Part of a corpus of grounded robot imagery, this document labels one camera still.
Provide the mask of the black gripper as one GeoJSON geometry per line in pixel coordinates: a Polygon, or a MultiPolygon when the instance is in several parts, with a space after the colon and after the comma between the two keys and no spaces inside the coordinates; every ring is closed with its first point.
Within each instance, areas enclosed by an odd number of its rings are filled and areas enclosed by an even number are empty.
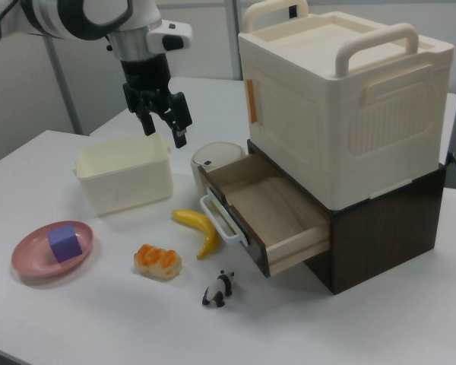
{"type": "Polygon", "coordinates": [[[171,94],[170,69],[165,53],[141,61],[121,61],[126,83],[123,90],[130,113],[137,116],[146,136],[155,133],[150,110],[142,97],[143,92],[160,95],[160,118],[169,126],[176,148],[187,144],[187,128],[192,124],[191,113],[183,92],[171,94]]]}

